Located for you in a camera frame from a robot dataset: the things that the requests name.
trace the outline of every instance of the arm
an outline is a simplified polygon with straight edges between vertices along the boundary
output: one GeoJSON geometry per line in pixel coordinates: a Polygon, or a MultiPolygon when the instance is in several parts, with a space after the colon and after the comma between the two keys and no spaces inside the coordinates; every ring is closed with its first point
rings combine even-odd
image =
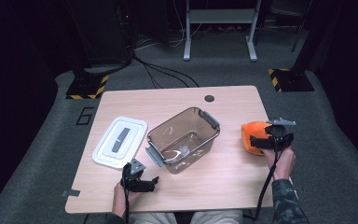
{"type": "MultiPolygon", "coordinates": [[[[263,149],[267,158],[268,167],[274,163],[275,152],[263,149]]],[[[274,224],[283,223],[309,223],[304,213],[299,207],[298,198],[292,183],[289,180],[295,165],[296,155],[291,147],[282,151],[281,157],[277,162],[272,182],[272,197],[274,204],[274,224]]]]}
{"type": "MultiPolygon", "coordinates": [[[[141,192],[129,192],[129,203],[130,206],[138,200],[141,196],[141,192]]],[[[124,189],[117,183],[115,186],[115,196],[113,198],[112,213],[109,215],[105,224],[125,224],[125,213],[126,213],[126,197],[124,195],[124,189]]]]}

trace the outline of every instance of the person's right hand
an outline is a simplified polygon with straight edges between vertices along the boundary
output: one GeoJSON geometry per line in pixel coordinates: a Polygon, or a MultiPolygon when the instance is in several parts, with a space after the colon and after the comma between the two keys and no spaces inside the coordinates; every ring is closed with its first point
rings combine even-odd
{"type": "MultiPolygon", "coordinates": [[[[264,155],[267,158],[267,163],[269,169],[274,164],[275,160],[275,152],[271,149],[261,149],[264,155]]],[[[274,180],[277,179],[289,179],[290,174],[292,173],[293,166],[295,165],[296,155],[295,152],[292,150],[292,147],[285,148],[282,152],[279,152],[281,157],[277,162],[277,167],[274,172],[274,180]]]]}

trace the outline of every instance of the table leg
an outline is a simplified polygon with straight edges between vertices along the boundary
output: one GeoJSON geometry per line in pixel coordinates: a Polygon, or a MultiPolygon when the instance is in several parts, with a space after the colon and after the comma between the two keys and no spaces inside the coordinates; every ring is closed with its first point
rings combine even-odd
{"type": "Polygon", "coordinates": [[[185,45],[185,55],[183,60],[190,60],[190,51],[191,51],[191,36],[190,36],[190,3],[189,0],[186,0],[186,45],[185,45]]]}
{"type": "Polygon", "coordinates": [[[252,20],[251,33],[246,36],[246,44],[248,46],[249,57],[251,58],[251,62],[257,62],[257,55],[255,54],[255,45],[253,40],[255,36],[255,27],[257,25],[258,13],[260,11],[260,4],[261,4],[261,0],[257,0],[255,6],[255,12],[252,20]]]}

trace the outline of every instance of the container handle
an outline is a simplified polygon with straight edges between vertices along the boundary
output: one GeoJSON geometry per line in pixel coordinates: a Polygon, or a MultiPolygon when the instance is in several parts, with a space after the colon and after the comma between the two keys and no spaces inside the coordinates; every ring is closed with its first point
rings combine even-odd
{"type": "Polygon", "coordinates": [[[200,110],[199,115],[200,117],[205,119],[209,124],[211,124],[214,130],[220,127],[219,122],[216,119],[214,119],[208,112],[200,110]]]}
{"type": "Polygon", "coordinates": [[[146,148],[147,154],[149,154],[149,157],[152,159],[152,161],[159,167],[164,166],[164,162],[162,161],[161,157],[157,153],[156,149],[154,147],[147,147],[146,148]]]}

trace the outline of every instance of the gray carpet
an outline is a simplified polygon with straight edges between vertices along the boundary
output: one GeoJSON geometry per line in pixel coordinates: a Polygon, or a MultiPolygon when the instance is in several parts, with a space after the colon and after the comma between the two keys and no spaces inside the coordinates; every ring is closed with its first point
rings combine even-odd
{"type": "MultiPolygon", "coordinates": [[[[291,67],[297,50],[295,36],[265,30],[256,46],[258,61],[251,63],[244,33],[204,34],[193,40],[191,61],[183,61],[184,42],[178,47],[150,45],[135,51],[148,62],[193,77],[201,87],[254,85],[258,88],[268,117],[295,120],[293,143],[297,154],[292,174],[301,207],[310,223],[358,223],[358,152],[335,123],[332,108],[317,77],[307,71],[315,91],[276,92],[269,68],[291,67]]],[[[102,71],[99,67],[93,71],[102,71]]],[[[70,189],[86,144],[99,99],[65,100],[74,76],[57,77],[59,92],[55,105],[16,172],[0,195],[0,223],[82,223],[85,215],[65,213],[64,190],[70,189]],[[85,107],[89,125],[76,125],[85,107]]],[[[154,73],[164,88],[185,88],[175,78],[154,73]]],[[[181,77],[189,86],[195,85],[181,77]]],[[[106,91],[154,89],[144,67],[133,61],[108,79],[106,91]]],[[[271,223],[272,210],[262,209],[255,223],[271,223]]],[[[90,215],[87,223],[103,223],[104,214],[90,215]]],[[[253,223],[245,219],[244,223],[253,223]]]]}

